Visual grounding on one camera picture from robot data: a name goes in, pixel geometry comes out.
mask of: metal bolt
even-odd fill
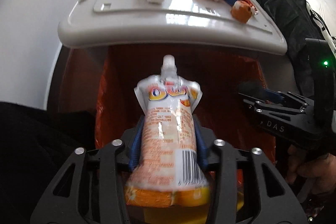
[[[255,155],[260,155],[263,151],[260,149],[260,148],[252,148],[252,153],[255,154]]]
[[[84,149],[83,147],[79,147],[79,148],[76,148],[76,149],[75,149],[75,153],[76,153],[77,155],[83,154],[84,151],[85,151],[85,149]]]
[[[116,140],[114,140],[114,141],[112,142],[112,144],[113,144],[114,146],[122,145],[122,143],[123,143],[123,141],[120,140],[120,139],[116,139]]]
[[[225,145],[225,141],[221,140],[221,139],[216,139],[213,141],[213,143],[217,146],[224,146]]]

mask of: jelly drink pouch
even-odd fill
[[[161,75],[141,80],[134,89],[144,113],[140,164],[126,183],[131,205],[198,206],[208,202],[209,185],[197,164],[192,111],[202,92],[196,82],[176,73],[165,56]]]

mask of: black fabric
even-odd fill
[[[0,103],[0,219],[29,223],[38,200],[77,147],[95,148],[88,112],[50,115]]]
[[[306,0],[257,0],[257,2],[273,19],[287,41],[287,55],[292,62],[300,93],[312,97],[314,86],[305,39],[323,39],[323,36],[310,19]]]

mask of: human hand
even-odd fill
[[[305,154],[301,149],[291,145],[288,149],[288,172],[285,178],[288,184],[293,184],[296,177],[316,178],[311,189],[312,194],[332,193],[336,188],[336,157],[328,154],[305,162]]]

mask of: red plastic bin liner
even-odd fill
[[[258,61],[216,46],[174,43],[110,46],[98,92],[96,148],[135,127],[143,111],[134,87],[150,75],[159,75],[167,54],[175,57],[178,75],[201,85],[203,96],[194,111],[201,125],[211,128],[218,138],[235,148],[260,147],[274,162],[275,138],[251,125],[237,95],[237,86],[243,81],[265,86]]]

